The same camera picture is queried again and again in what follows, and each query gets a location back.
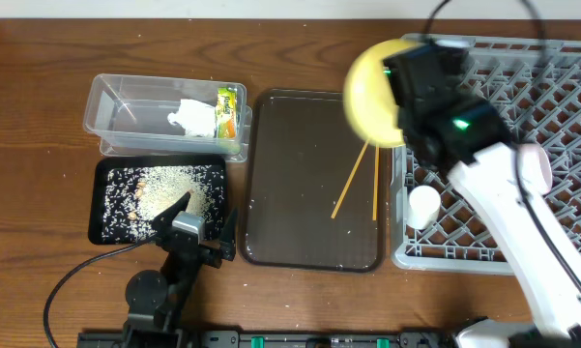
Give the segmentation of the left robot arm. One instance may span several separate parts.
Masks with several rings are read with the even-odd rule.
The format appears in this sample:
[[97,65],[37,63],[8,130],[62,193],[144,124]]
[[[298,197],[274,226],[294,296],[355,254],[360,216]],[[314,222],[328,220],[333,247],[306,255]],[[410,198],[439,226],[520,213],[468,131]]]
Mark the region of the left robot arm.
[[180,327],[182,311],[204,266],[218,269],[236,255],[235,228],[238,211],[233,210],[218,237],[217,246],[203,242],[205,221],[186,212],[190,194],[152,220],[157,231],[156,246],[167,252],[158,271],[134,275],[126,288],[128,318],[116,347],[186,347],[189,335]]

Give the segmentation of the white tissue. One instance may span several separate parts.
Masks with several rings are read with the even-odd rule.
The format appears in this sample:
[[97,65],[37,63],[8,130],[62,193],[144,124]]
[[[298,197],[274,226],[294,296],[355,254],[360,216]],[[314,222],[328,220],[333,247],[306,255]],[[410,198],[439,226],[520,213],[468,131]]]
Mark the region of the white tissue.
[[202,101],[180,100],[178,110],[169,113],[167,121],[173,126],[180,126],[188,137],[212,138],[216,135],[216,110]]

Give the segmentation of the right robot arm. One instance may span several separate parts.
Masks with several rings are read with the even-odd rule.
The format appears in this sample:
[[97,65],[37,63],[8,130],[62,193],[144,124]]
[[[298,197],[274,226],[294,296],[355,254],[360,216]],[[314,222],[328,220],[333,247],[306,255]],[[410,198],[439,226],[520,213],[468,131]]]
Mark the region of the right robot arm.
[[458,347],[581,347],[581,255],[543,198],[547,156],[516,141],[489,101],[454,87],[464,52],[397,40],[382,59],[406,145],[478,214],[532,314],[529,325],[478,320],[453,339]]

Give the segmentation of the white bowl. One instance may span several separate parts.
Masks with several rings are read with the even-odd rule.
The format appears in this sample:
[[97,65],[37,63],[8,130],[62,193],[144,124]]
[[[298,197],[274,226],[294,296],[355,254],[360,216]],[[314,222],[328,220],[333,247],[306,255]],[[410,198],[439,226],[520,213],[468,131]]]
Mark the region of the white bowl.
[[519,164],[524,187],[541,195],[553,185],[552,168],[547,153],[537,144],[522,144]]

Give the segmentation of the yellow plate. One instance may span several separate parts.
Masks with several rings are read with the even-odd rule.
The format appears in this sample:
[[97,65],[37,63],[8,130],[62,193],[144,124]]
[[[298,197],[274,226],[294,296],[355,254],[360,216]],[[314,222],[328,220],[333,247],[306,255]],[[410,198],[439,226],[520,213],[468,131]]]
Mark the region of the yellow plate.
[[405,145],[384,60],[419,45],[402,39],[384,41],[368,48],[352,63],[344,80],[343,107],[351,129],[368,144],[380,148]]

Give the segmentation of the white cup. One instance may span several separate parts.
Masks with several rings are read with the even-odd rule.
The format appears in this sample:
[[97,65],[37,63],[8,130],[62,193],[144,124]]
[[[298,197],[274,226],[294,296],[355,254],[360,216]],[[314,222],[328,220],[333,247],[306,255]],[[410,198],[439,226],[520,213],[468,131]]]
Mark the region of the white cup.
[[432,225],[440,211],[439,192],[430,186],[418,186],[408,195],[408,215],[406,223],[413,229],[423,230]]

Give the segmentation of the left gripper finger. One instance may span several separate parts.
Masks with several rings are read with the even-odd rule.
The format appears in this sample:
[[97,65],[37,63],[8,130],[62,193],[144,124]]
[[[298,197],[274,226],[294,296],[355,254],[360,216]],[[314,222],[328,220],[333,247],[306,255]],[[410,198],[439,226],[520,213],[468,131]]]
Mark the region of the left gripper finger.
[[159,213],[151,221],[151,227],[157,235],[166,234],[170,231],[173,219],[187,208],[190,197],[190,192],[186,192],[178,201]]
[[233,261],[236,255],[236,225],[238,210],[234,209],[228,216],[219,235],[219,249],[221,257],[227,261]]

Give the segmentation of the green snack wrapper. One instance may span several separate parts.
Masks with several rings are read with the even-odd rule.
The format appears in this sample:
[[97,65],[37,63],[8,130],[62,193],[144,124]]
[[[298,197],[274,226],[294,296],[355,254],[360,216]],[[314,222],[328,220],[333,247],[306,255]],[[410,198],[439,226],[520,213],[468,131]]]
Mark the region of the green snack wrapper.
[[218,88],[215,107],[217,138],[235,138],[237,134],[237,93],[232,88]]

